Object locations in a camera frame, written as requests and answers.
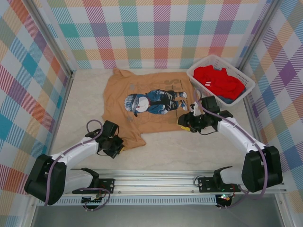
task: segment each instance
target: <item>white rug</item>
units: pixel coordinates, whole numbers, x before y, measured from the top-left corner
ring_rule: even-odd
[[[136,74],[186,71],[178,69],[134,69]],[[112,70],[78,70],[67,101],[52,154],[79,142],[91,119],[102,120],[104,112],[103,91]],[[250,123],[241,101],[228,109],[238,123],[251,133]],[[94,130],[98,124],[92,123]],[[212,132],[209,127],[204,133]],[[146,145],[123,151],[115,159],[93,155],[75,168],[111,170],[215,170],[230,165],[240,165],[244,156],[220,133],[202,136],[187,131],[143,134]]]

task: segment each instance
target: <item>metal frame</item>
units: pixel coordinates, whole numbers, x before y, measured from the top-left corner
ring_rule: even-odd
[[[63,53],[61,52],[55,38],[53,37],[51,31],[49,30],[47,24],[45,23],[44,19],[42,18],[39,9],[35,5],[32,0],[22,0],[23,4],[27,8],[28,12],[36,22],[37,26],[39,27],[39,31],[42,33],[44,39],[51,47],[54,55],[56,56],[58,62],[60,63],[62,69],[64,70],[66,75],[71,77],[72,70],[70,69]]]
[[[54,125],[54,132],[53,132],[52,141],[50,143],[50,147],[48,149],[48,153],[47,153],[48,155],[50,154],[50,152],[53,148],[54,141],[55,141],[57,133],[59,131],[59,126],[60,126],[60,123],[61,123],[61,120],[62,120],[62,117],[63,117],[63,113],[64,113],[64,110],[65,110],[65,107],[66,107],[66,104],[67,104],[68,97],[69,97],[70,92],[71,92],[71,86],[72,86],[73,82],[74,82],[74,74],[72,73],[71,77],[68,78],[68,80],[67,80],[65,95],[64,95],[64,98],[63,98],[63,102],[62,102],[60,112],[59,112],[58,120],[55,122],[55,125]]]
[[[51,7],[49,6],[47,0],[40,0],[40,3],[42,5],[42,8],[45,12],[45,14],[47,15],[48,19],[50,20],[50,22],[52,23],[53,25],[53,28],[55,30],[55,32],[57,33],[58,35],[58,38],[64,48],[64,50],[66,51],[67,55],[69,56],[70,58],[70,61],[71,61],[71,64],[72,66],[74,67],[75,70],[78,70],[79,69],[79,65],[75,59],[75,56],[73,55],[71,49],[70,49],[70,46],[68,45],[66,39],[65,39],[65,36],[62,32],[62,30],[60,29],[60,26],[58,24],[58,21],[56,20],[53,12],[52,12],[52,9]]]
[[[256,139],[262,141],[262,137],[257,128],[256,117],[247,97],[244,98],[244,104],[249,117],[252,133]],[[292,218],[291,211],[289,209],[289,204],[287,203],[286,193],[277,192],[275,193],[275,198],[284,226],[299,227],[300,225],[296,224],[295,220]]]
[[[27,206],[26,206],[26,213],[23,216],[22,222],[20,223],[20,227],[29,227],[33,223],[34,214],[36,211],[37,203],[39,200],[31,195],[26,197],[27,199]]]
[[[245,47],[245,43],[247,42],[249,36],[250,36],[250,33],[251,31],[253,30],[257,20],[258,20],[258,17],[260,15],[260,13],[262,12],[265,4],[266,4],[266,1],[267,0],[259,0],[258,4],[257,4],[257,7],[255,8],[254,10],[254,14],[252,15],[251,19],[250,19],[250,22],[247,26],[247,29],[246,29],[246,32],[245,34],[243,35],[243,38],[241,39],[240,43],[239,43],[239,46],[238,46],[238,50],[231,62],[231,65],[234,66],[234,67],[237,67],[237,62],[240,58],[240,55],[242,53],[242,50],[244,49]]]
[[[164,199],[170,198],[213,198],[215,195],[220,194],[232,194],[223,192],[205,192],[200,193],[199,188],[194,185],[194,179],[197,176],[212,177],[213,171],[97,171],[100,174],[100,178],[114,178],[115,179],[115,191],[111,194],[111,198],[120,199],[115,201],[112,205],[133,205],[132,202],[125,202],[125,200],[132,199],[144,199],[159,197]],[[275,185],[266,190],[266,194],[284,194],[286,193],[286,186],[284,183]],[[94,194],[65,194],[58,203],[53,206],[64,205],[79,205],[79,198],[82,196],[94,196]],[[181,201],[177,203],[164,203],[166,205],[185,205],[196,204],[196,201],[188,202]],[[213,202],[205,203],[206,205],[214,205]],[[38,206],[44,205],[43,202],[39,202]],[[149,205],[159,205],[159,202],[155,201]]]
[[[90,205],[102,205],[108,199]],[[124,206],[172,206],[172,205],[216,205],[215,195],[175,195],[175,196],[110,196],[106,205]],[[81,196],[62,196],[53,206],[81,206]]]
[[[238,67],[240,71],[244,70],[244,67],[250,61],[258,43],[263,38],[265,32],[267,31],[270,22],[272,21],[273,17],[275,16],[277,10],[279,9],[280,5],[282,4],[283,0],[273,0],[271,5],[269,6],[263,20],[260,23],[260,27],[258,28],[250,46],[248,47],[246,53],[243,56],[243,59]]]

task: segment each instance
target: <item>shoe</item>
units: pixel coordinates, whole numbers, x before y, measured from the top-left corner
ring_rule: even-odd
[[[182,104],[181,107],[183,108],[183,110],[187,111],[187,106],[184,100],[181,100]]]
[[[180,94],[179,94],[179,96],[180,96],[181,98],[187,98],[187,94],[186,94],[185,91],[181,91]]]

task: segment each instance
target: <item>red clothing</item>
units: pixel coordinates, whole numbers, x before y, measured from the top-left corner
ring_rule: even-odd
[[[194,71],[194,78],[216,96],[236,100],[245,86],[237,78],[229,76],[225,68],[214,70],[213,66],[199,67]]]

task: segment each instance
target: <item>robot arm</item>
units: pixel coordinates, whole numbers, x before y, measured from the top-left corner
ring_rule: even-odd
[[[220,111],[215,97],[205,97],[201,100],[204,109],[222,116],[226,121],[212,114],[197,115],[197,103],[191,105],[192,112],[179,117],[178,125],[190,132],[200,132],[207,126],[226,136],[234,146],[245,155],[243,167],[224,167],[214,172],[213,181],[219,190],[226,184],[245,185],[250,192],[262,190],[264,185],[264,163],[256,145],[265,155],[267,164],[267,187],[280,184],[283,181],[279,151],[267,147],[247,133],[233,115],[228,111]]]
[[[262,190],[265,176],[264,163],[255,146],[256,144],[262,149],[262,152],[266,157],[268,175],[267,187],[282,183],[280,156],[279,151],[275,147],[267,147],[256,139],[251,141],[244,136],[243,131],[245,132],[245,130],[237,124],[230,112],[220,111],[214,96],[203,98],[202,106],[204,109],[218,114],[230,122],[223,121],[209,113],[201,114],[197,107],[197,103],[195,103],[191,105],[192,112],[179,117],[178,124],[183,129],[190,132],[201,132],[205,127],[212,126],[216,131],[225,135],[235,147],[245,155],[242,168],[228,166],[215,170],[213,178],[207,180],[207,182],[214,185],[216,192],[223,191],[222,189],[226,188],[229,184],[245,185],[250,192]],[[25,191],[38,199],[45,201],[48,172],[54,160],[59,156],[62,156],[62,158],[54,165],[51,175],[48,205],[56,203],[64,193],[79,188],[100,188],[101,185],[98,173],[87,168],[83,168],[80,171],[73,173],[69,173],[69,170],[80,161],[101,150],[103,150],[105,154],[115,158],[124,147],[123,140],[115,135],[117,129],[118,125],[106,121],[103,125],[102,134],[94,141],[84,144],[84,142],[88,141],[90,138],[95,138],[100,130],[89,132],[81,140],[80,143],[82,143],[82,146],[78,146],[71,150],[65,156],[63,155],[64,151],[52,156],[39,156],[27,179]]]
[[[79,188],[100,188],[101,185],[99,183],[98,173],[87,168],[83,168],[77,172],[69,172],[69,170],[80,161],[101,150],[108,156],[115,158],[124,147],[123,140],[115,135],[118,127],[118,125],[110,121],[105,121],[103,132],[100,136],[95,138],[101,129],[89,132],[79,142],[82,145],[71,150],[66,155],[63,155],[66,150],[52,156],[40,155],[35,161],[24,186],[25,191],[38,199],[45,201],[48,173],[51,165],[59,156],[61,156],[61,158],[54,165],[51,175],[48,205],[56,203],[63,194]]]

